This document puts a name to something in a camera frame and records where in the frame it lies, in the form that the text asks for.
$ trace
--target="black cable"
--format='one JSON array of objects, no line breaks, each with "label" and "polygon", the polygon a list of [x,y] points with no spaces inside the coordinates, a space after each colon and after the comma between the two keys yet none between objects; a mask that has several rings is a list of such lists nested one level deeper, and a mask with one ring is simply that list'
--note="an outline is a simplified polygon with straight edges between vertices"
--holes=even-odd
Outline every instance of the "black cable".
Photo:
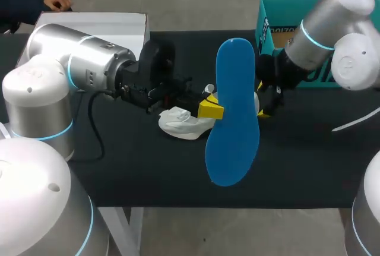
[{"label": "black cable", "polygon": [[105,145],[103,143],[103,140],[102,140],[102,137],[100,136],[100,133],[96,127],[96,124],[95,124],[95,121],[94,121],[94,117],[93,117],[93,105],[94,105],[94,101],[95,101],[95,98],[97,96],[99,96],[100,94],[106,94],[108,96],[111,96],[113,97],[114,99],[118,97],[118,94],[115,93],[115,92],[112,92],[112,91],[109,91],[109,90],[98,90],[98,91],[95,91],[91,97],[90,97],[90,100],[88,101],[88,106],[87,106],[87,115],[88,115],[88,120],[90,121],[90,125],[91,125],[91,129],[93,130],[95,136],[96,136],[96,139],[98,140],[99,142],[99,146],[100,146],[100,155],[96,158],[90,158],[90,159],[78,159],[78,160],[72,160],[72,162],[93,162],[93,161],[99,161],[101,159],[104,158],[104,156],[106,155],[106,149],[105,149]]}]

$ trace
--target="white cable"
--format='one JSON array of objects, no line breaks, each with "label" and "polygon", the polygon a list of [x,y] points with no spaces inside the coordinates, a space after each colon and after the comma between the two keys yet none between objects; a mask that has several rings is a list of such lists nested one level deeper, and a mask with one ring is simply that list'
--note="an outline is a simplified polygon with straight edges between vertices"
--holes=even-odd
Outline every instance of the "white cable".
[{"label": "white cable", "polygon": [[380,108],[375,109],[373,112],[367,114],[366,116],[363,116],[362,118],[359,118],[359,119],[357,119],[355,121],[351,121],[348,124],[342,125],[341,127],[334,128],[331,132],[335,132],[335,131],[339,131],[339,130],[345,129],[347,127],[351,127],[351,126],[353,126],[355,124],[358,124],[359,122],[365,121],[366,119],[369,119],[369,118],[373,117],[378,112],[380,112]]}]

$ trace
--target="hand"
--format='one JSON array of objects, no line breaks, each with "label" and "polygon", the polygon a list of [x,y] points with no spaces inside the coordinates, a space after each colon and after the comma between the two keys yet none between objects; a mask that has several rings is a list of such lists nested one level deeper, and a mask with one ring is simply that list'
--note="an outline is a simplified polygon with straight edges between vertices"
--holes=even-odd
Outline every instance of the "hand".
[{"label": "hand", "polygon": [[52,11],[67,11],[71,7],[70,0],[44,0],[43,2]]}]

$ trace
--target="person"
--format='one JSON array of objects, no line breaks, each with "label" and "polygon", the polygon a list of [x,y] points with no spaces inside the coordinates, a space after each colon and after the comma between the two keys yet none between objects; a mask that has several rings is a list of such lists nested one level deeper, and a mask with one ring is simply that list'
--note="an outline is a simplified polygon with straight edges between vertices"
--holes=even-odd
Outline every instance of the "person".
[{"label": "person", "polygon": [[35,25],[42,11],[72,11],[71,0],[0,0],[0,23]]}]

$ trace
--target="yellow block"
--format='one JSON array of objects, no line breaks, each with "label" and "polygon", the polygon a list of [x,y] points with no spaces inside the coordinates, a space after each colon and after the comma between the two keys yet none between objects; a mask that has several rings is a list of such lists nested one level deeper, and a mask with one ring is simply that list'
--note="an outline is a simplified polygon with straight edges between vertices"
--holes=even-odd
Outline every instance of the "yellow block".
[{"label": "yellow block", "polygon": [[199,104],[198,118],[223,119],[224,107],[214,104],[218,103],[218,100],[212,94],[207,99],[212,103],[208,100],[203,100]]},{"label": "yellow block", "polygon": [[266,115],[262,110],[257,114],[259,118],[270,118],[270,115]]}]

